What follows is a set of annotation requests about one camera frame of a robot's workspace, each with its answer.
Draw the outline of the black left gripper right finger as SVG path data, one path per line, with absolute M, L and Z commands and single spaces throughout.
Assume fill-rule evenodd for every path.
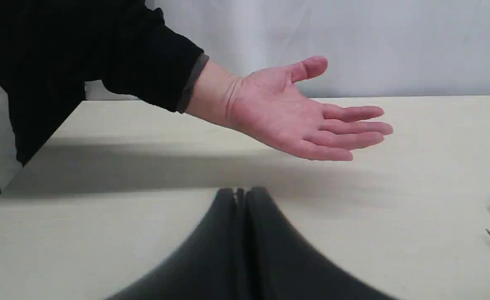
M 245 195 L 247 271 L 261 300 L 390 300 L 316 250 L 269 192 Z

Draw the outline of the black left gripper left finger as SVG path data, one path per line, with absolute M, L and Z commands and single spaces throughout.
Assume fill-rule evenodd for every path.
M 190 236 L 159 266 L 112 300 L 236 300 L 232 189 L 218 190 Z

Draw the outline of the black sleeved forearm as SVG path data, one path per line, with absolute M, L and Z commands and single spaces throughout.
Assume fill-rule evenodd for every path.
M 235 129 L 224 105 L 200 101 L 209 56 L 143 0 L 0 0 L 0 86 L 16 159 L 25 165 L 84 99 L 85 83 Z

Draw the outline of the person's bare hand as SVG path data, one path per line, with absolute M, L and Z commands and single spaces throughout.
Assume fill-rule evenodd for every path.
M 376 106 L 340 107 L 304 96 L 296 82 L 324 74 L 326 57 L 269 67 L 235 80 L 226 97 L 226 122 L 258 142 L 311 161 L 351 161 L 353 150 L 380 144 L 393 127 L 374 118 Z

